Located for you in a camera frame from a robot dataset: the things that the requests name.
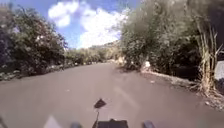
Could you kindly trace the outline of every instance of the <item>white cloud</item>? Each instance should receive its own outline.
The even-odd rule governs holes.
[[[69,26],[72,15],[76,12],[79,12],[80,25],[85,29],[79,37],[79,48],[102,45],[119,39],[120,31],[112,27],[117,26],[126,18],[123,12],[107,12],[102,8],[93,10],[85,1],[73,0],[58,2],[51,6],[48,10],[48,17],[55,22],[57,27],[63,28]]]
[[[78,10],[78,7],[79,2],[75,0],[58,2],[48,10],[48,17],[53,20],[59,28],[66,27],[70,24],[71,16]]]
[[[62,16],[60,19],[56,20],[56,25],[59,28],[66,27],[70,24],[71,19],[69,15]]]
[[[112,28],[125,17],[123,13],[107,12],[101,8],[92,10],[86,6],[81,17],[81,25],[86,32],[80,36],[80,47],[87,48],[118,40],[120,31]]]

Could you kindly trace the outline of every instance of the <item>motorcycle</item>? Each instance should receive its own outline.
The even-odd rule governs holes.
[[[109,121],[99,121],[100,109],[106,105],[106,102],[102,99],[99,99],[94,108],[97,111],[96,121],[94,122],[92,128],[128,128],[128,122],[126,120],[114,120],[110,119]],[[71,128],[82,128],[81,124],[74,122],[71,125]],[[149,120],[142,123],[142,128],[155,128],[153,123]]]

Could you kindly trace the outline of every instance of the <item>vegetation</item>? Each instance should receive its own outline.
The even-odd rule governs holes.
[[[5,4],[0,13],[1,72],[37,75],[63,62],[66,42],[52,23],[34,9]]]
[[[214,69],[221,51],[223,13],[219,0],[145,0],[123,23],[121,51],[127,69],[144,61],[154,71],[201,79],[201,90],[214,87]]]
[[[112,42],[101,46],[92,46],[88,49],[70,49],[65,52],[67,60],[76,65],[105,62],[117,59],[119,56],[118,43]]]

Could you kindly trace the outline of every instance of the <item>sky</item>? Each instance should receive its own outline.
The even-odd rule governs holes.
[[[119,39],[120,31],[112,29],[127,16],[126,3],[136,7],[138,0],[0,0],[35,8],[54,22],[69,47],[88,48]]]

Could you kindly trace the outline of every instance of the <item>tall grass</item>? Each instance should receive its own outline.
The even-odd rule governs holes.
[[[216,37],[217,33],[209,26],[209,30],[201,29],[198,25],[200,32],[200,40],[198,41],[199,51],[201,55],[200,64],[200,75],[201,75],[201,86],[200,90],[205,95],[209,95],[211,90],[215,89],[215,67],[217,64],[217,50]]]

